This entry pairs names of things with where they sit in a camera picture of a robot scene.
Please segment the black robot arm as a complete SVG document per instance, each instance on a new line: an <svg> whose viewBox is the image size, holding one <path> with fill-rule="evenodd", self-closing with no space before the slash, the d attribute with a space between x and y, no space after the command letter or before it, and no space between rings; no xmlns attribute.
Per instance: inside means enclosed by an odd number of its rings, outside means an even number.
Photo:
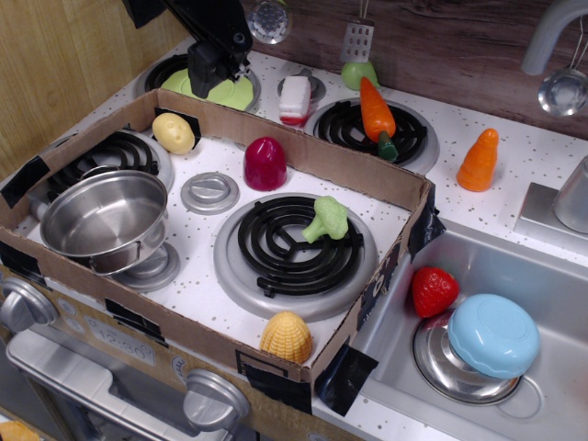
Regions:
<svg viewBox="0 0 588 441"><path fill-rule="evenodd" d="M194 38L188 48L192 93L206 98L220 83L236 82L248 72L253 37L239 1L125 1L134 26L141 28L165 10Z"/></svg>

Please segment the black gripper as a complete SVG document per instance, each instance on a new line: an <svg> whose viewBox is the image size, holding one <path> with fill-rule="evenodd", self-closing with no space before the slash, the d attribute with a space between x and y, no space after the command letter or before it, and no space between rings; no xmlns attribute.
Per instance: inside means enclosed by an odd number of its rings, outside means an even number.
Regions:
<svg viewBox="0 0 588 441"><path fill-rule="evenodd" d="M234 56L209 41L197 41L187 50L187 69L192 93L207 98L209 92L225 81L237 82L249 72L246 54Z"/></svg>

